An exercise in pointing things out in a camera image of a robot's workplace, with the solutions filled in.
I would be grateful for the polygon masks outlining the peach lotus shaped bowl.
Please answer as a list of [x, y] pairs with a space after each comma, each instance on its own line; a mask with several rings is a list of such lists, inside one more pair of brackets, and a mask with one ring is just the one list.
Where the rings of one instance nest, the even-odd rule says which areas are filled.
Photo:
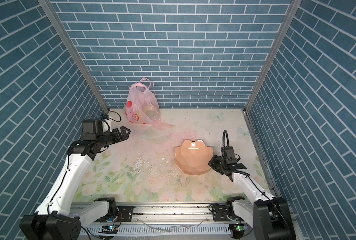
[[187, 175], [203, 175], [210, 170], [209, 162], [213, 156], [213, 148], [207, 147], [202, 140], [185, 140], [175, 148], [175, 165]]

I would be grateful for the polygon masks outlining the pink plastic bag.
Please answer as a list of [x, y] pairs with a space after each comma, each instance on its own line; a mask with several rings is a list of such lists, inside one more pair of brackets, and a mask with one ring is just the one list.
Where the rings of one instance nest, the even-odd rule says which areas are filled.
[[159, 104], [150, 90], [151, 85], [147, 78], [131, 85], [124, 107], [127, 120], [138, 125], [153, 125], [159, 130], [173, 130], [174, 125], [161, 121]]

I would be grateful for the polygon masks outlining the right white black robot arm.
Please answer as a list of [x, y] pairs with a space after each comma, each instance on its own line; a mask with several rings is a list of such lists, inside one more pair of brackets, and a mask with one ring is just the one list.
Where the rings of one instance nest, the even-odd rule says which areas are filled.
[[229, 218], [245, 221], [252, 228], [257, 240], [297, 238], [287, 201], [282, 197], [275, 197], [261, 187], [243, 164], [215, 155], [209, 166], [229, 177], [247, 197], [246, 200], [239, 197], [228, 199], [226, 206]]

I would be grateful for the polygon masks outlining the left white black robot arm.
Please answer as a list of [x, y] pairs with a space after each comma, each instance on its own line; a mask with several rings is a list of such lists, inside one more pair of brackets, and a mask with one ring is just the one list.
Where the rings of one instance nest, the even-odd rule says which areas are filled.
[[19, 227], [28, 240], [76, 240], [81, 231], [100, 218], [115, 221], [119, 217], [115, 198], [101, 198], [71, 213], [71, 205], [83, 175], [103, 148], [126, 141], [130, 129], [122, 126], [103, 131], [88, 128], [81, 140], [73, 142], [53, 187], [31, 215], [25, 215]]

